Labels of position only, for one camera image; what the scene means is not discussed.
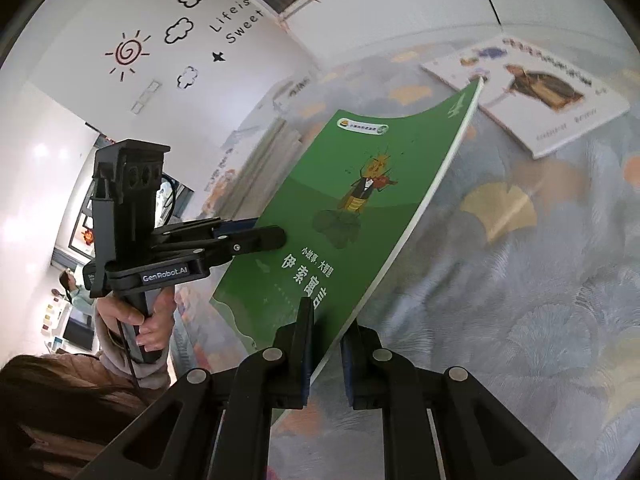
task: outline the fingernail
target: fingernail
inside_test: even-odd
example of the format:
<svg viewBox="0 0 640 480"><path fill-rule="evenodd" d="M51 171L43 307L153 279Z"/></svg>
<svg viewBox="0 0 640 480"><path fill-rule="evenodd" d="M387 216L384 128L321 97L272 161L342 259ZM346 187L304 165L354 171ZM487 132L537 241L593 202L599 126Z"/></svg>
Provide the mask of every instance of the fingernail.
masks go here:
<svg viewBox="0 0 640 480"><path fill-rule="evenodd" d="M132 312L129 316L129 322L132 325L142 325L145 322L145 316L142 312Z"/></svg>

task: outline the woman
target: woman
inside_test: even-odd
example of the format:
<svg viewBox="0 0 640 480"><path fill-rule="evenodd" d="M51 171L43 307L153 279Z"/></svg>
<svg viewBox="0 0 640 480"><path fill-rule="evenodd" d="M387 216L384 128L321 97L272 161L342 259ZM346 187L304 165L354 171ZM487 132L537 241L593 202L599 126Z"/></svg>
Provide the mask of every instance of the woman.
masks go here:
<svg viewBox="0 0 640 480"><path fill-rule="evenodd" d="M140 327L145 350L168 347L174 327L174 288L162 290L154 314L117 298L100 298L95 325L101 351L84 355L18 356L0 370L0 478L73 478L169 383L168 350L155 364L134 364L129 375L118 320Z"/></svg>
<svg viewBox="0 0 640 480"><path fill-rule="evenodd" d="M60 274L60 285L64 287L66 299L69 303L87 316L94 315L95 300L89 298L89 291L86 290L84 286L78 285L71 269L62 271Z"/></svg>

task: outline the screw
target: screw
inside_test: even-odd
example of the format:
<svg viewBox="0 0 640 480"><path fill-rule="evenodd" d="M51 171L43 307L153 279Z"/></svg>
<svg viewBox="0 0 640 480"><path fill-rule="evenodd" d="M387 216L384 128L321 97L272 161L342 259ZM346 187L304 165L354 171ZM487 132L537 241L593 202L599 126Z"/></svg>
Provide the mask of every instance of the screw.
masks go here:
<svg viewBox="0 0 640 480"><path fill-rule="evenodd" d="M378 348L373 351L372 355L376 361L382 362L391 361L391 358L393 357L393 354L386 348Z"/></svg>
<svg viewBox="0 0 640 480"><path fill-rule="evenodd" d="M279 348L267 348L262 352L262 357L265 361L277 361L282 357L282 350Z"/></svg>
<svg viewBox="0 0 640 480"><path fill-rule="evenodd" d="M200 370L199 368L197 370L191 370L191 372L189 372L187 375L187 380L191 384L200 384L206 379L207 379L206 371Z"/></svg>
<svg viewBox="0 0 640 480"><path fill-rule="evenodd" d="M466 379L469 377L469 372L467 372L460 366L454 366L451 370L449 370L449 377L451 377L454 381L461 383L462 381L466 381Z"/></svg>

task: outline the hand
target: hand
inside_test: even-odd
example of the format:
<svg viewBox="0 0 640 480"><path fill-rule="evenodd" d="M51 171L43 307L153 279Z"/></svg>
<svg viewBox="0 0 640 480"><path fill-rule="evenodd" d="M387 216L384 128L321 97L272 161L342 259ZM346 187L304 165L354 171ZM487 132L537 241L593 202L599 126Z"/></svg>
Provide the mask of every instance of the hand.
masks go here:
<svg viewBox="0 0 640 480"><path fill-rule="evenodd" d="M139 326L140 334L136 338L139 346L145 351L161 350L169 345L169 338L174 330L175 289L173 286L164 288L153 306L153 314L145 319L143 314L130 304L113 296L99 298L96 310L105 325L114 334L120 334L118 320L122 323Z"/></svg>

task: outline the books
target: books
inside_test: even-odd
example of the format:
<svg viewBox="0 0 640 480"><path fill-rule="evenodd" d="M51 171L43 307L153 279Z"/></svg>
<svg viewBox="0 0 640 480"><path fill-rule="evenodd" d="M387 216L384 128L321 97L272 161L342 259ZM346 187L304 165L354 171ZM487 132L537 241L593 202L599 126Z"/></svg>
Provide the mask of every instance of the books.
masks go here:
<svg viewBox="0 0 640 480"><path fill-rule="evenodd" d="M482 78L482 111L540 158L629 110L602 81L534 44L508 35L422 68L459 89Z"/></svg>
<svg viewBox="0 0 640 480"><path fill-rule="evenodd" d="M414 116L339 110L329 120L258 220L282 227L287 243L236 256L211 300L225 319L233 315L253 349L270 346L309 296L319 372L433 197L482 86L477 80Z"/></svg>

